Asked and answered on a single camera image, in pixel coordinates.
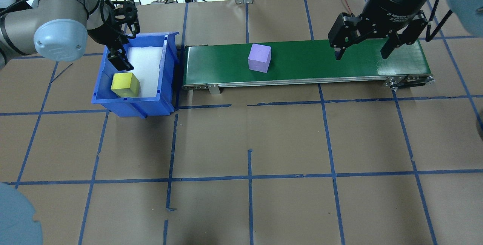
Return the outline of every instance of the blue tape line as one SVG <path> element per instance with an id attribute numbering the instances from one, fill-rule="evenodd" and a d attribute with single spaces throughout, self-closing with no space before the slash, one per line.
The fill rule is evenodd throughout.
<path id="1" fill-rule="evenodd" d="M 324 103 L 340 103 L 340 102 L 388 102 L 392 101 L 392 98 L 376 98 L 376 99 L 333 99 L 326 100 Z"/>
<path id="2" fill-rule="evenodd" d="M 82 245 L 82 239 L 84 237 L 84 229 L 86 228 L 86 221 L 88 219 L 90 199 L 91 199 L 91 196 L 92 196 L 92 189 L 94 188 L 95 173 L 97 172 L 98 163 L 99 163 L 99 156 L 96 156 L 95 157 L 95 163 L 94 163 L 94 169 L 92 171 L 92 177 L 91 177 L 91 181 L 90 181 L 90 185 L 89 185 L 88 199 L 86 201 L 86 207 L 84 209 L 84 215 L 82 217 L 82 224 L 81 224 L 81 231 L 79 233 L 78 245 Z"/>
<path id="3" fill-rule="evenodd" d="M 185 4 L 185 16 L 183 18 L 183 34 L 181 35 L 181 52 L 180 52 L 180 63 L 183 63 L 185 60 L 185 39 L 186 39 L 186 22 L 188 21 L 188 6 L 189 3 Z M 179 65 L 180 68 L 180 76 L 183 77 L 183 68 L 184 65 L 181 64 Z M 180 81 L 178 83 L 178 86 L 176 88 L 176 102 L 174 103 L 174 110 L 178 111 L 179 106 L 180 106 L 180 92 L 181 92 L 181 87 L 183 86 L 183 78 L 180 78 Z"/>
<path id="4" fill-rule="evenodd" d="M 167 183 L 169 178 L 95 180 L 94 183 Z"/>
<path id="5" fill-rule="evenodd" d="M 433 40 L 463 40 L 463 39 L 477 39 L 474 35 L 457 35 L 455 37 L 433 37 Z M 420 37 L 419 40 L 426 40 L 426 37 Z"/>
<path id="6" fill-rule="evenodd" d="M 169 160 L 169 179 L 173 178 L 173 167 L 174 167 L 174 151 L 176 148 L 176 128 L 178 127 L 178 114 L 174 117 L 174 128 L 173 128 L 173 141 L 171 144 L 171 159 Z M 166 209 L 172 211 L 171 205 L 171 185 L 172 181 L 168 182 L 168 191 L 166 193 Z"/>
<path id="7" fill-rule="evenodd" d="M 418 171 L 418 174 L 458 174 L 458 173 L 483 173 L 483 169 L 440 169 L 436 171 Z"/>
<path id="8" fill-rule="evenodd" d="M 397 100 L 430 100 L 430 99 L 467 99 L 468 96 L 461 95 L 461 96 L 454 96 L 454 97 L 447 97 L 447 96 L 436 96 L 436 97 L 404 97 L 404 98 L 397 98 Z"/>
<path id="9" fill-rule="evenodd" d="M 97 147 L 97 155 L 100 154 L 102 149 L 102 142 L 104 142 L 104 134 L 106 133 L 107 118 L 109 117 L 109 112 L 106 112 L 106 118 L 104 119 L 104 124 L 102 125 L 102 131 L 100 132 L 99 146 Z"/>
<path id="10" fill-rule="evenodd" d="M 91 54 L 84 54 L 83 56 L 96 56 L 96 55 L 103 55 L 103 52 L 93 52 Z"/>
<path id="11" fill-rule="evenodd" d="M 14 60 L 22 60 L 22 59 L 38 59 L 38 58 L 44 58 L 43 56 L 21 56 L 21 57 L 16 57 Z"/>
<path id="12" fill-rule="evenodd" d="M 322 88 L 320 84 L 319 86 L 319 95 L 320 95 L 320 101 L 322 105 L 322 116 L 324 118 L 324 128 L 326 131 L 326 140 L 327 140 L 327 148 L 329 152 L 329 160 L 331 162 L 331 174 L 332 174 L 332 185 L 334 187 L 334 197 L 335 197 L 335 207 L 337 211 L 337 220 L 338 220 L 338 229 L 340 231 L 340 241 L 342 245 L 345 245 L 345 236 L 344 236 L 344 228 L 342 224 L 342 214 L 340 213 L 340 202 L 338 200 L 338 189 L 337 189 L 337 174 L 335 171 L 335 165 L 334 165 L 334 157 L 332 155 L 332 145 L 331 145 L 331 136 L 329 134 L 329 126 L 327 122 L 327 114 L 326 114 L 326 105 L 324 102 L 324 94 L 322 93 Z"/>
<path id="13" fill-rule="evenodd" d="M 94 55 L 103 55 L 103 52 L 94 52 L 91 54 L 83 54 L 83 56 L 94 56 Z M 39 58 L 44 58 L 41 55 L 38 56 L 21 56 L 21 57 L 16 57 L 14 60 L 22 60 L 22 59 L 39 59 Z"/>
<path id="14" fill-rule="evenodd" d="M 250 224 L 250 245 L 253 245 L 253 191 L 252 191 L 252 153 L 253 150 L 248 150 L 248 213 Z"/>
<path id="15" fill-rule="evenodd" d="M 251 176 L 252 179 L 295 179 L 295 178 L 327 178 L 332 177 L 331 173 L 312 174 L 273 174 L 264 176 Z"/>
<path id="16" fill-rule="evenodd" d="M 168 241 L 168 220 L 164 221 L 164 229 L 163 229 L 163 245 L 166 245 Z"/>
<path id="17" fill-rule="evenodd" d="M 314 31 L 312 30 L 312 20 L 310 19 L 309 5 L 307 4 L 307 0 L 303 0 L 303 2 L 305 4 L 305 12 L 307 13 L 307 21 L 309 22 L 310 40 L 314 40 Z"/>
<path id="18" fill-rule="evenodd" d="M 57 61 L 55 63 L 55 66 L 54 66 L 54 70 L 52 71 L 52 75 L 50 76 L 50 81 L 52 81 L 52 79 L 54 78 L 55 71 L 57 71 L 58 65 L 59 65 L 59 62 Z M 45 92 L 45 96 L 43 97 L 42 106 L 40 108 L 40 112 L 38 114 L 37 121 L 36 121 L 35 126 L 33 128 L 32 136 L 31 136 L 31 139 L 29 141 L 29 147 L 27 147 L 27 151 L 25 152 L 24 161 L 22 162 L 22 166 L 20 167 L 20 172 L 19 172 L 18 177 L 17 177 L 17 183 L 15 184 L 15 189 L 18 188 L 19 182 L 22 179 L 22 175 L 24 174 L 25 165 L 27 163 L 27 159 L 29 159 L 29 154 L 30 154 L 30 151 L 31 151 L 31 148 L 32 148 L 33 140 L 35 138 L 35 134 L 37 133 L 38 124 L 40 123 L 40 118 L 42 117 L 42 111 L 43 111 L 43 108 L 45 107 L 45 103 L 47 102 L 47 97 L 49 95 L 51 86 L 52 85 L 49 83 L 49 85 L 47 86 L 47 90 Z"/>
<path id="19" fill-rule="evenodd" d="M 248 32 L 248 4 L 245 4 L 245 29 L 246 29 L 246 42 L 250 43 L 250 33 Z"/>
<path id="20" fill-rule="evenodd" d="M 9 185 L 15 185 L 17 182 L 9 182 Z M 66 180 L 66 181 L 21 181 L 19 185 L 81 185 L 90 183 L 90 180 Z"/>
<path id="21" fill-rule="evenodd" d="M 367 173 L 336 173 L 337 177 L 364 177 L 364 176 L 410 176 L 413 174 L 471 174 L 483 173 L 483 169 L 436 169 L 431 171 L 383 171 Z M 112 179 L 95 180 L 94 183 L 167 183 L 167 182 L 206 182 L 226 180 L 248 179 L 295 179 L 295 178 L 331 178 L 331 173 L 311 174 L 273 174 L 259 176 L 218 176 L 218 177 L 188 177 L 188 178 L 151 178 L 151 179 Z M 17 182 L 3 182 L 7 185 L 15 185 Z M 21 181 L 19 185 L 79 185 L 90 183 L 90 180 L 65 180 L 65 181 Z"/>
<path id="22" fill-rule="evenodd" d="M 267 106 L 267 105 L 293 105 L 293 104 L 320 104 L 319 100 L 305 100 L 300 102 L 260 102 L 257 104 L 248 104 L 247 106 Z"/>
<path id="23" fill-rule="evenodd" d="M 433 6 L 429 2 L 429 0 L 426 0 L 426 2 L 428 2 L 429 9 L 433 10 Z M 437 24 L 439 24 L 438 19 L 436 17 L 434 18 L 434 21 Z M 445 37 L 445 34 L 443 33 L 443 30 L 440 30 L 440 34 L 441 34 L 441 37 L 443 38 L 443 43 L 445 44 L 446 50 L 448 51 L 448 54 L 449 54 L 449 56 L 451 58 L 451 61 L 452 61 L 453 66 L 454 66 L 454 69 L 456 70 L 456 72 L 458 74 L 459 80 L 461 80 L 461 83 L 463 85 L 463 88 L 465 89 L 466 94 L 469 97 L 469 102 L 471 104 L 471 107 L 473 107 L 473 111 L 475 112 L 476 119 L 478 120 L 478 123 L 480 124 L 480 127 L 483 130 L 483 121 L 481 120 L 480 113 L 478 112 L 478 109 L 476 108 L 476 104 L 473 101 L 473 98 L 471 97 L 471 93 L 469 92 L 468 86 L 466 85 L 466 82 L 465 82 L 465 80 L 463 78 L 463 75 L 461 74 L 461 72 L 459 70 L 458 64 L 456 63 L 456 60 L 454 59 L 454 56 L 453 56 L 453 54 L 451 52 L 450 46 L 448 45 L 448 41 L 446 40 L 447 38 Z"/>
<path id="24" fill-rule="evenodd" d="M 416 183 L 417 183 L 418 190 L 419 190 L 419 196 L 421 197 L 421 202 L 423 204 L 424 214 L 426 216 L 426 221 L 428 222 L 429 233 L 431 234 L 431 239 L 433 240 L 433 245 L 437 245 L 438 242 L 436 241 L 436 235 L 434 234 L 433 224 L 431 222 L 431 217 L 429 216 L 428 205 L 426 204 L 426 198 L 424 196 L 423 187 L 421 186 L 421 180 L 419 179 L 419 174 L 418 174 L 418 169 L 416 167 L 416 162 L 414 162 L 414 156 L 413 156 L 413 153 L 412 153 L 411 143 L 409 142 L 408 132 L 406 130 L 406 125 L 404 123 L 401 108 L 399 106 L 399 102 L 397 101 L 397 96 L 396 96 L 395 92 L 393 92 L 393 100 L 394 100 L 394 103 L 395 103 L 395 107 L 397 109 L 399 121 L 401 123 L 402 132 L 404 134 L 404 140 L 406 141 L 406 146 L 408 148 L 409 159 L 411 160 L 411 164 L 412 164 L 412 170 L 414 171 L 414 176 L 416 177 Z"/>
<path id="25" fill-rule="evenodd" d="M 180 106 L 178 109 L 199 109 L 199 108 L 222 108 L 230 107 L 231 104 L 213 104 L 213 105 L 193 105 L 193 106 Z"/>
<path id="26" fill-rule="evenodd" d="M 410 176 L 414 171 L 386 171 L 381 173 L 337 173 L 337 177 L 362 177 L 362 176 Z"/>
<path id="27" fill-rule="evenodd" d="M 107 127 L 107 119 L 109 118 L 109 112 L 106 112 L 106 117 L 104 118 L 104 123 L 102 124 L 102 130 L 100 132 L 100 138 L 99 138 L 99 146 L 97 148 L 97 155 L 95 156 L 95 163 L 94 163 L 94 168 L 92 169 L 92 177 L 90 180 L 90 185 L 89 185 L 89 192 L 88 192 L 88 199 L 86 201 L 86 208 L 84 209 L 84 216 L 82 218 L 82 224 L 81 224 L 81 232 L 79 233 L 79 245 L 82 244 L 82 239 L 84 236 L 84 229 L 86 228 L 86 221 L 88 217 L 88 212 L 89 212 L 89 205 L 90 205 L 90 200 L 92 196 L 92 189 L 94 188 L 94 183 L 95 183 L 95 174 L 97 173 L 97 167 L 99 165 L 99 154 L 102 149 L 102 142 L 104 142 L 104 134 L 106 132 L 106 127 Z"/>
<path id="28" fill-rule="evenodd" d="M 42 115 L 56 115 L 56 114 L 86 114 L 86 113 L 106 113 L 107 109 L 87 109 L 87 110 L 67 110 L 67 111 L 45 111 Z"/>
<path id="29" fill-rule="evenodd" d="M 29 115 L 38 115 L 38 112 L 0 113 L 0 116 L 29 116 Z"/>
<path id="30" fill-rule="evenodd" d="M 185 51 L 185 38 L 186 38 L 186 21 L 188 18 L 188 6 L 189 3 L 185 4 L 185 16 L 183 18 L 183 35 L 181 35 L 181 51 Z"/>
<path id="31" fill-rule="evenodd" d="M 57 79 L 57 78 L 58 78 L 60 75 L 62 75 L 62 73 L 64 73 L 64 71 L 66 71 L 66 70 L 67 70 L 68 68 L 70 68 L 72 65 L 74 65 L 74 63 L 71 63 L 71 64 L 70 64 L 70 65 L 68 65 L 66 68 L 64 68 L 64 70 L 63 70 L 63 71 L 61 71 L 61 72 L 59 73 L 59 75 L 55 76 L 55 77 L 54 77 L 54 78 L 53 78 L 53 79 L 50 81 L 50 83 L 52 83 L 53 81 L 55 81 L 55 80 L 56 80 L 56 79 Z"/>

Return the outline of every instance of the foam cube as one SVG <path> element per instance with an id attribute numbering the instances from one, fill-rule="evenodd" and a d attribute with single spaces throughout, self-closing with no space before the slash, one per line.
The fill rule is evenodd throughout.
<path id="1" fill-rule="evenodd" d="M 253 44 L 248 56 L 248 68 L 252 71 L 267 73 L 271 60 L 271 47 Z"/>
<path id="2" fill-rule="evenodd" d="M 139 88 L 139 80 L 132 72 L 114 73 L 111 90 L 119 97 L 137 97 Z"/>

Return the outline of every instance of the conveyor belt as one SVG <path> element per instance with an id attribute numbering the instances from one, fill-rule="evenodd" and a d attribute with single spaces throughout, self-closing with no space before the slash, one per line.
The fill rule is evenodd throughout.
<path id="1" fill-rule="evenodd" d="M 267 73 L 248 69 L 252 44 L 187 47 L 183 89 L 210 89 L 217 93 L 218 87 L 364 80 L 393 80 L 402 88 L 432 82 L 419 42 L 402 46 L 388 59 L 382 59 L 380 49 L 384 42 L 366 40 L 352 46 L 341 61 L 335 60 L 328 40 L 260 43 L 272 48 Z"/>

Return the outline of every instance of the purple cube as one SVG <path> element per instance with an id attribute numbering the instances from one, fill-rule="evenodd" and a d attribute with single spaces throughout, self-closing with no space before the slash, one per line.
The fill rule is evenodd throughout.
<path id="1" fill-rule="evenodd" d="M 271 47 L 253 44 L 248 56 L 248 68 L 252 71 L 267 73 L 271 60 Z"/>

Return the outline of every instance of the blue plastic bin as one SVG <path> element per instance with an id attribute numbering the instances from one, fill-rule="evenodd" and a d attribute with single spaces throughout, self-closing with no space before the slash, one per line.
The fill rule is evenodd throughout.
<path id="1" fill-rule="evenodd" d="M 147 116 L 167 116 L 174 111 L 171 104 L 174 64 L 179 64 L 176 56 L 174 37 L 178 32 L 139 34 L 134 40 L 124 45 L 126 52 L 131 47 L 163 47 L 159 61 L 159 80 L 155 97 L 122 98 L 111 91 L 112 77 L 118 71 L 107 60 L 107 48 L 104 49 L 99 74 L 95 82 L 93 104 L 101 104 L 119 117 L 146 118 Z"/>

